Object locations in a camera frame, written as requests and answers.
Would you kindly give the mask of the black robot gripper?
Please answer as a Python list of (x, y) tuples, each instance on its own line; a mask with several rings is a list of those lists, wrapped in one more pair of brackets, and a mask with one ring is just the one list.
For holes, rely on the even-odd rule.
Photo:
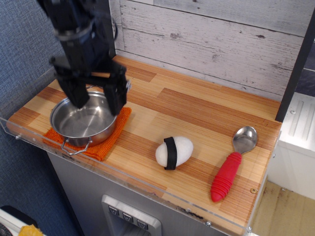
[(117, 116), (126, 104), (130, 82), (126, 68), (109, 56), (105, 35), (95, 31), (55, 32), (64, 50), (63, 56), (51, 57), (57, 80), (70, 102), (78, 109), (89, 100), (86, 84), (103, 89), (110, 112)]

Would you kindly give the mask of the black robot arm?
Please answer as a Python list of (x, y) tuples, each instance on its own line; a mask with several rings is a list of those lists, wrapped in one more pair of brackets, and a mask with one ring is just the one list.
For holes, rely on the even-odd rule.
[(108, 13), (95, 9), (92, 0), (40, 0), (64, 55), (51, 57), (60, 87), (76, 108), (89, 100), (86, 85), (103, 89), (112, 115), (126, 104), (129, 82), (126, 68), (110, 57), (117, 34), (108, 34), (115, 23)]

